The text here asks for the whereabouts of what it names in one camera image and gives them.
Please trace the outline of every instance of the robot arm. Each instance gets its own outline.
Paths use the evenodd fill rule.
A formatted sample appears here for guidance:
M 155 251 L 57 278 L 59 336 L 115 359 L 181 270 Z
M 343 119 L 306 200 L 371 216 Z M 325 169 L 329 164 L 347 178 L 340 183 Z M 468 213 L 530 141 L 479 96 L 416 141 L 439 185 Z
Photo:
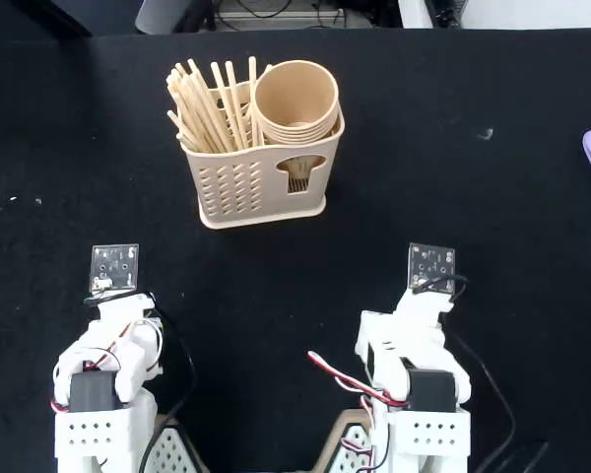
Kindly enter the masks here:
M 154 432 L 158 406 L 142 385 L 163 372 L 163 326 L 150 317 L 151 297 L 127 293 L 135 290 L 137 257 L 137 245 L 93 248 L 87 301 L 100 319 L 52 374 L 59 473 L 136 473 Z
M 453 308 L 455 251 L 412 243 L 408 289 L 393 313 L 364 311 L 355 351 L 371 386 L 309 357 L 369 397 L 369 465 L 377 473 L 466 473 L 470 378 L 444 348 L 440 314 Z

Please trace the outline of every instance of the circuit board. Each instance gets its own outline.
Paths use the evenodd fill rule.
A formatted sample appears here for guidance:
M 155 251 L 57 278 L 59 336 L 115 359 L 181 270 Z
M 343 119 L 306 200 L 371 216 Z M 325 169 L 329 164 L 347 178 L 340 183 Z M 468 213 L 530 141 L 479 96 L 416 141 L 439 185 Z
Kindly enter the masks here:
M 138 244 L 92 247 L 90 292 L 135 290 L 138 286 Z
M 425 281 L 447 274 L 455 274 L 455 249 L 410 243 L 407 258 L 407 287 L 414 289 Z M 455 293 L 455 281 L 440 281 L 429 291 L 444 294 Z

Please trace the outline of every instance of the black table surface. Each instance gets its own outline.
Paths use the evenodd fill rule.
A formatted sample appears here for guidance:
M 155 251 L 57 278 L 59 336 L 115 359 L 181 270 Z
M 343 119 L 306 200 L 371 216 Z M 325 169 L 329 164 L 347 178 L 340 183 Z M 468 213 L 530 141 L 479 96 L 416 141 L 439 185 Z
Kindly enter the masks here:
M 209 231 L 164 77 L 187 57 L 242 71 L 250 54 L 326 65 L 347 131 L 321 216 Z M 140 243 L 140 287 L 192 347 L 199 386 L 179 418 L 206 463 L 266 471 L 310 468 L 357 406 L 305 351 L 362 373 L 360 312 L 396 304 L 410 241 L 457 248 L 471 284 L 450 329 L 512 404 L 514 445 L 551 442 L 537 471 L 591 471 L 588 129 L 591 31 L 0 44 L 0 471 L 52 471 L 50 372 L 90 315 L 93 244 Z M 474 383 L 476 465 L 507 419 L 451 350 Z M 187 382 L 164 357 L 162 410 Z

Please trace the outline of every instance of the stack of paper cups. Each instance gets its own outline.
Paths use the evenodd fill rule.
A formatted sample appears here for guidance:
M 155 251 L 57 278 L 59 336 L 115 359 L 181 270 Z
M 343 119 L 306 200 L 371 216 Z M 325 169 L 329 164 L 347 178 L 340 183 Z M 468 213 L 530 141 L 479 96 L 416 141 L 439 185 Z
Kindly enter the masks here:
M 261 76 L 253 107 L 270 143 L 304 145 L 324 138 L 337 123 L 339 90 L 319 64 L 288 61 Z

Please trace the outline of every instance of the utensil holder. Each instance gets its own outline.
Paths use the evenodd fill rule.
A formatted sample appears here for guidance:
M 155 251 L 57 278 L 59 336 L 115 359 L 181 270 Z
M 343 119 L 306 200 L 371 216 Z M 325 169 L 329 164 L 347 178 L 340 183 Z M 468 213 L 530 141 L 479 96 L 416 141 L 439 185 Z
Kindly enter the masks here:
M 247 82 L 237 84 L 237 91 L 241 103 L 249 102 Z M 218 90 L 211 94 L 219 103 Z M 226 112 L 221 113 L 227 119 Z M 318 215 L 326 206 L 324 192 L 344 128 L 340 109 L 330 135 L 307 145 L 266 145 L 222 154 L 195 153 L 181 145 L 197 189 L 201 221 L 218 230 Z M 289 172 L 278 165 L 301 156 L 320 157 L 321 163 L 305 183 L 293 186 Z

